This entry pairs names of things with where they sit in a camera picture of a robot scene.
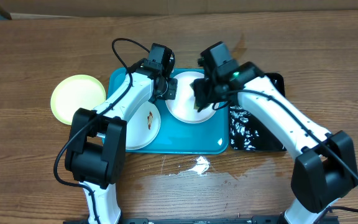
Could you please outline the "white plate top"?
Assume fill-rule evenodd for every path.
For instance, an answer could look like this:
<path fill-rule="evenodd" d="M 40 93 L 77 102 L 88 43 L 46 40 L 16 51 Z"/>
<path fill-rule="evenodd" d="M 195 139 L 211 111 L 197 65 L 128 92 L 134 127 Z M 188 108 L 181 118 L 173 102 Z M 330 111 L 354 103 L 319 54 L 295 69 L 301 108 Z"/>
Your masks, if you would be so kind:
<path fill-rule="evenodd" d="M 166 106 L 176 119 L 184 123 L 196 124 L 207 121 L 215 114 L 212 105 L 200 112 L 195 108 L 195 96 L 191 84 L 197 78 L 203 77 L 202 73 L 193 71 L 181 72 L 174 76 L 178 81 L 176 96 L 174 100 L 167 100 Z"/>

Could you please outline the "yellow-green plate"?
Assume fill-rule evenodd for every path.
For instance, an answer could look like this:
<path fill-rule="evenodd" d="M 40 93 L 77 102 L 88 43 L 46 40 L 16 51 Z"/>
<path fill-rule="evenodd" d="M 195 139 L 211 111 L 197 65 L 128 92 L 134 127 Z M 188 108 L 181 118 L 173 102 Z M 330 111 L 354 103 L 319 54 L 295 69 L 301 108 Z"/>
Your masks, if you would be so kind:
<path fill-rule="evenodd" d="M 92 110 L 106 100 L 102 83 L 89 75 L 73 75 L 61 81 L 54 89 L 50 107 L 61 123 L 71 125 L 79 108 Z"/>

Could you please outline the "green yellow sponge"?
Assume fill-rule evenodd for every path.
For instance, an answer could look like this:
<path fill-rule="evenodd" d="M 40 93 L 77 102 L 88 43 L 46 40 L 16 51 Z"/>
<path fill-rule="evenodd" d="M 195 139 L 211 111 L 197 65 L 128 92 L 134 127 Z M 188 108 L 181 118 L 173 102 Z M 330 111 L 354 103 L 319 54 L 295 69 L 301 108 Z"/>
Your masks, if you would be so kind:
<path fill-rule="evenodd" d="M 198 110 L 200 108 L 200 106 L 201 106 L 201 103 L 202 103 L 201 97 L 202 97 L 203 92 L 196 85 L 193 85 L 192 89 L 193 89 L 194 98 L 195 98 L 194 109 Z"/>

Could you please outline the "white plate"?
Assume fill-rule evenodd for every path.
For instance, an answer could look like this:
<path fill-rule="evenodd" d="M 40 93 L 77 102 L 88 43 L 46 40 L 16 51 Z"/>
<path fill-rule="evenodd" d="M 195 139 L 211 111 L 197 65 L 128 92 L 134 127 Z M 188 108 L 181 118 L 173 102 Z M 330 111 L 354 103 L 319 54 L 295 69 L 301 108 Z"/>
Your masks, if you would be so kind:
<path fill-rule="evenodd" d="M 196 124 L 207 121 L 215 114 L 212 105 L 200 112 L 195 108 L 195 96 L 191 84 L 197 78 L 203 77 L 202 73 L 193 71 L 181 72 L 174 76 L 178 81 L 176 96 L 174 100 L 167 100 L 166 106 L 176 119 L 184 123 Z"/>
<path fill-rule="evenodd" d="M 160 125 L 158 108 L 145 102 L 127 124 L 126 150 L 138 150 L 149 145 L 157 137 Z"/>

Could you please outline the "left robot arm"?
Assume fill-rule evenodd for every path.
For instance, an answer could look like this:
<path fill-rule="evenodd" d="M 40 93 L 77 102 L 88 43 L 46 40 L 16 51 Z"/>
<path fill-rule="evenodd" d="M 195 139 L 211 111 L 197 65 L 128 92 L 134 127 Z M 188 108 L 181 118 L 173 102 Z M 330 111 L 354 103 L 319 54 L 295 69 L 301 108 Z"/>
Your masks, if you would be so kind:
<path fill-rule="evenodd" d="M 59 156 L 73 174 L 75 181 L 69 185 L 84 190 L 87 223 L 119 223 L 115 184 L 124 167 L 127 123 L 144 103 L 175 99 L 177 86 L 177 79 L 168 73 L 140 67 L 126 74 L 105 102 L 75 112 Z"/>

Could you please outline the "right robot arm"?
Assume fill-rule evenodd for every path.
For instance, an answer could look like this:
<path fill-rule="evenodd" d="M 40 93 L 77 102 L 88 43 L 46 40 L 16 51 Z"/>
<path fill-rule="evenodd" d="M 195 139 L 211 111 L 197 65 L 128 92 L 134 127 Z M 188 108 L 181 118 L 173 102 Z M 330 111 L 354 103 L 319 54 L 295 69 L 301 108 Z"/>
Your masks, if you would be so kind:
<path fill-rule="evenodd" d="M 316 124 L 293 106 L 267 73 L 252 62 L 198 60 L 204 78 L 192 83 L 196 106 L 231 102 L 255 116 L 294 160 L 291 189 L 295 200 L 285 223 L 318 223 L 334 203 L 358 186 L 354 143 L 344 131 L 336 134 Z"/>

